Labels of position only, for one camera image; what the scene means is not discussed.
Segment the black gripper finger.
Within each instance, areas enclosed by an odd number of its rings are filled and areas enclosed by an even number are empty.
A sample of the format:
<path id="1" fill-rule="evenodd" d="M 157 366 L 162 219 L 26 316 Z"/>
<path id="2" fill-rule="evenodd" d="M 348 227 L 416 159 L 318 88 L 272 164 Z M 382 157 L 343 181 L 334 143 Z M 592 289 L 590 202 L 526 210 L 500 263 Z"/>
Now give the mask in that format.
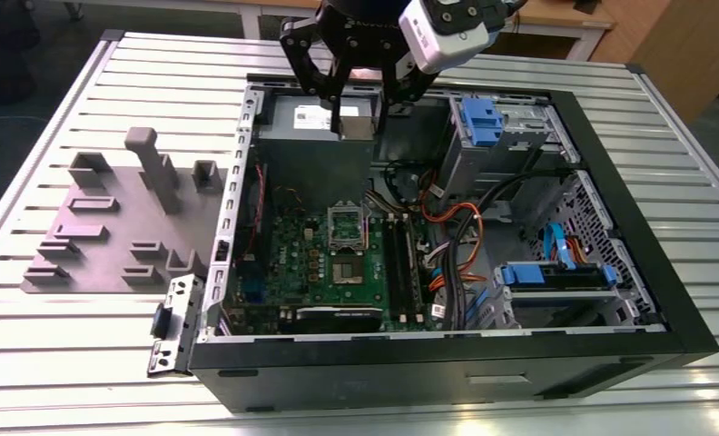
<path id="1" fill-rule="evenodd" d="M 291 71 L 306 94 L 315 95 L 324 109 L 330 110 L 328 129 L 339 131 L 339 105 L 342 92 L 342 76 L 339 59 L 332 58 L 328 72 L 318 69 L 310 54 L 312 43 L 318 39 L 314 18 L 295 19 L 288 17 L 282 21 L 279 44 L 283 49 Z"/>
<path id="2" fill-rule="evenodd" d="M 424 74 L 415 64 L 403 77 L 398 78 L 395 65 L 396 62 L 390 57 L 384 57 L 380 61 L 382 87 L 376 109 L 378 132 L 384 130 L 391 107 L 403 102 L 416 102 L 435 79 L 435 74 Z"/>

